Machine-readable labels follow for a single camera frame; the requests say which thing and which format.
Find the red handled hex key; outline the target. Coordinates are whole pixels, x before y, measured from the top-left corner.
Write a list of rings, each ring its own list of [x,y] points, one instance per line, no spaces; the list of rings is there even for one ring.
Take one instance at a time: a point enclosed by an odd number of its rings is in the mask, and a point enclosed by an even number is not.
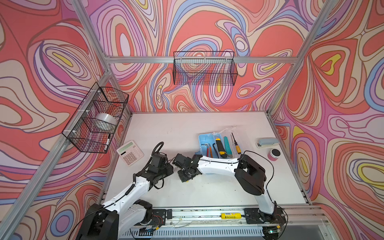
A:
[[[206,147],[206,156],[212,158],[213,154],[211,145],[209,143],[204,143],[202,144],[202,147]]]

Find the yellow black utility knife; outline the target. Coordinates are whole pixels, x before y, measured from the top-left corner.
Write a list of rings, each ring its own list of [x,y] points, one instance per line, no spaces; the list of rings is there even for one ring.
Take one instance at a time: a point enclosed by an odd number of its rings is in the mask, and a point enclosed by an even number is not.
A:
[[[220,138],[216,138],[216,145],[217,145],[217,149],[220,154],[220,157],[223,159],[226,159],[228,155]]]

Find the teal utility knife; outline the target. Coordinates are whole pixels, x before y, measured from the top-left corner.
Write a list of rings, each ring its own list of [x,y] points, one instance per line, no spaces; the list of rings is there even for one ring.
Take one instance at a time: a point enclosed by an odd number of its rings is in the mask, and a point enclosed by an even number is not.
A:
[[[233,153],[232,153],[232,149],[231,149],[228,137],[224,137],[224,143],[225,143],[225,149],[226,149],[228,158],[232,158]]]

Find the blue plastic tool box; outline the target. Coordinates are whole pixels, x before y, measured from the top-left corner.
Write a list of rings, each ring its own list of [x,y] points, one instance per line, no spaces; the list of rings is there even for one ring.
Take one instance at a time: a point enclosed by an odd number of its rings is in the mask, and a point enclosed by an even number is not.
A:
[[[200,151],[197,154],[209,158],[233,159],[245,151],[253,151],[252,142],[244,127],[226,128],[219,132],[198,136]]]

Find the yellow handled screwdriver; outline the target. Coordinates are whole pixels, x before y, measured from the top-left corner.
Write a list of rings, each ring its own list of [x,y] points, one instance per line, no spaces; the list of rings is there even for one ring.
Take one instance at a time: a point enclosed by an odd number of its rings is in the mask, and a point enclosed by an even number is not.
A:
[[[236,149],[237,154],[238,154],[238,155],[241,155],[241,154],[242,154],[242,150],[241,150],[240,146],[238,145],[238,143],[237,143],[237,141],[236,141],[236,139],[235,139],[235,137],[234,137],[234,134],[231,133],[231,136],[232,136],[233,144],[234,144],[234,146],[235,146],[235,149]]]

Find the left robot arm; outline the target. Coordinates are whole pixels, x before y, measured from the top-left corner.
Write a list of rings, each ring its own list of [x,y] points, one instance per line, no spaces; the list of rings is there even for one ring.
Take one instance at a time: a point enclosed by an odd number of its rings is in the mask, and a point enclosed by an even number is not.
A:
[[[117,240],[123,226],[133,226],[147,217],[152,207],[140,197],[149,192],[159,181],[172,175],[173,166],[164,153],[152,153],[145,167],[133,175],[133,182],[118,195],[105,203],[93,204],[77,224],[80,229],[76,240]]]

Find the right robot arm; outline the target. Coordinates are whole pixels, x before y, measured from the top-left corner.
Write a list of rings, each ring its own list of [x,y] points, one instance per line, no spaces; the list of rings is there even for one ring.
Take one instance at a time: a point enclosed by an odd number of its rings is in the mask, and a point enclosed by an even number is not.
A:
[[[216,159],[203,155],[189,158],[177,154],[173,164],[180,169],[178,175],[182,182],[208,174],[235,178],[245,192],[255,197],[261,213],[275,214],[275,201],[267,189],[266,170],[248,155],[242,154],[237,159]]]

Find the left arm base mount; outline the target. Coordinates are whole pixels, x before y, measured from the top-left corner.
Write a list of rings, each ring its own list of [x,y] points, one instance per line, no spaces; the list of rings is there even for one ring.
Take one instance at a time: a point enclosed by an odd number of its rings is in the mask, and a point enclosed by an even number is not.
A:
[[[145,214],[144,219],[141,222],[135,224],[135,226],[164,226],[167,220],[173,218],[172,209],[154,209]]]

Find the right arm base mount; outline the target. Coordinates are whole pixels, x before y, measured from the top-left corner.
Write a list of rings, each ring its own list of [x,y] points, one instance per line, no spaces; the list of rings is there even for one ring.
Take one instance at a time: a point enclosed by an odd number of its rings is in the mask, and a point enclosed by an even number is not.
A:
[[[283,225],[287,222],[286,214],[280,207],[275,208],[272,214],[265,214],[259,208],[245,208],[243,218],[247,224],[278,224]]]

